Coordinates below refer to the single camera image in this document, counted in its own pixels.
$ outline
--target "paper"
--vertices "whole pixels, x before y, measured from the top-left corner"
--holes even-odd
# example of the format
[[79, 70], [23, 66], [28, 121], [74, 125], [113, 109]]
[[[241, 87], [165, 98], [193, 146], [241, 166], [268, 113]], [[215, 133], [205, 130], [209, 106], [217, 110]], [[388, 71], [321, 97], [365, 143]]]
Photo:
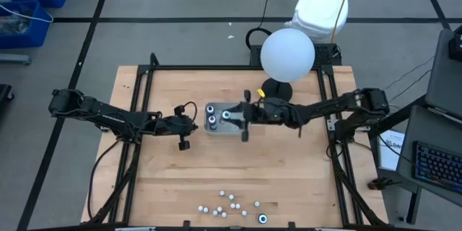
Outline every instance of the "paper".
[[[395, 152], [401, 154], [401, 148], [404, 142], [404, 134], [388, 130], [381, 135], [382, 139], [387, 142]], [[399, 156], [388, 148], [381, 139], [379, 139], [379, 168], [384, 170], [395, 171], [398, 167]]]

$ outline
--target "wooden tabletop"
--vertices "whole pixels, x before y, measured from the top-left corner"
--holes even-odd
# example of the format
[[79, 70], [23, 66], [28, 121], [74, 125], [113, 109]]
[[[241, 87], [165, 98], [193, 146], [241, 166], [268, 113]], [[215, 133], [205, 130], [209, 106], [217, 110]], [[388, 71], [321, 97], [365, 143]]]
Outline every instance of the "wooden tabletop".
[[[338, 66], [334, 71], [339, 95], [356, 88], [351, 67]], [[119, 67], [111, 105], [129, 110], [135, 78], [135, 66]], [[286, 227], [290, 221], [297, 227], [341, 227], [334, 172], [325, 153], [328, 140], [323, 118], [304, 126], [301, 139], [297, 130], [284, 126], [253, 125], [249, 142], [242, 143], [240, 136], [210, 136], [202, 127], [205, 104], [239, 102], [246, 89], [252, 91], [255, 99], [256, 90], [267, 78], [263, 71], [154, 72], [148, 111], [162, 111], [169, 116], [175, 106], [194, 101], [199, 108], [199, 129], [187, 137], [191, 148], [186, 151], [178, 150], [178, 136], [144, 136], [130, 225], [181, 226], [183, 220], [190, 220], [197, 227], [262, 227], [256, 215], [264, 213], [268, 216], [265, 227]], [[330, 95], [326, 77], [325, 82]], [[309, 105], [321, 101], [315, 72], [293, 82], [292, 88], [291, 103]], [[191, 108], [186, 111], [190, 116]], [[98, 156], [114, 139], [111, 133], [103, 134]], [[358, 133], [355, 139], [369, 146], [367, 134]], [[121, 147], [120, 144], [108, 153], [96, 170], [94, 213], [113, 190]], [[377, 177], [371, 152], [350, 144], [350, 154], [357, 190], [370, 208], [388, 222], [382, 193], [367, 188], [367, 183]], [[219, 196], [221, 190], [234, 194], [234, 202], [242, 205], [241, 210], [231, 209], [230, 200]], [[345, 194], [349, 221], [354, 222], [346, 189]], [[254, 201], [261, 205], [255, 208]], [[119, 219], [124, 202], [125, 194], [121, 196]], [[227, 218], [201, 213], [199, 205], [211, 211], [221, 206]], [[248, 216], [243, 217], [242, 210]], [[84, 210], [82, 220], [86, 219]]]

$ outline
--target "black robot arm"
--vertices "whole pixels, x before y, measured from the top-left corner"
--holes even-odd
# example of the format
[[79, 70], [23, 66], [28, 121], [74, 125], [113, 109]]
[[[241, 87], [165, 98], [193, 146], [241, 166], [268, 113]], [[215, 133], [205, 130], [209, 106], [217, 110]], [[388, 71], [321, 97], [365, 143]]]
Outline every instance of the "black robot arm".
[[338, 140], [349, 140], [356, 128], [371, 126], [389, 112], [384, 91], [364, 88], [343, 94], [338, 98], [312, 105], [294, 105], [276, 97], [260, 98], [250, 103], [250, 91], [244, 92], [244, 100], [227, 111], [242, 113], [244, 120], [223, 120], [233, 123], [243, 130], [243, 141], [248, 140], [248, 124], [284, 124], [290, 128], [300, 128], [311, 119], [344, 111], [353, 112], [347, 119], [335, 122], [335, 135]]
[[143, 134], [179, 135], [180, 150], [189, 149], [184, 140], [197, 129], [194, 119], [183, 115], [184, 105], [175, 108], [175, 115], [163, 118], [161, 112], [129, 112], [84, 96], [79, 90], [54, 90], [48, 110], [53, 117], [75, 118], [93, 122], [98, 128], [109, 128], [118, 139], [138, 142]]

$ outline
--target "black lamp stand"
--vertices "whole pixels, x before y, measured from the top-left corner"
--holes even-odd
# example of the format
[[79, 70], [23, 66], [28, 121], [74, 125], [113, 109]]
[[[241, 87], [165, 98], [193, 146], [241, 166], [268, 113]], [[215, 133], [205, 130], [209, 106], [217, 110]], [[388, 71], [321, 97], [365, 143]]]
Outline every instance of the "black lamp stand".
[[261, 86], [267, 97], [278, 97], [289, 101], [292, 98], [292, 86], [289, 83], [279, 82], [275, 79], [267, 79]]

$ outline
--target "keyboard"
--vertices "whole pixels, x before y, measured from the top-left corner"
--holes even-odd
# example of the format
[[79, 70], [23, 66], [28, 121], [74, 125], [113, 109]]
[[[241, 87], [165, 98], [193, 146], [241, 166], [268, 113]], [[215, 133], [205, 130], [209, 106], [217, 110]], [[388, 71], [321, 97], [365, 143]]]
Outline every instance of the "keyboard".
[[412, 177], [462, 194], [462, 156], [421, 141], [414, 142]]

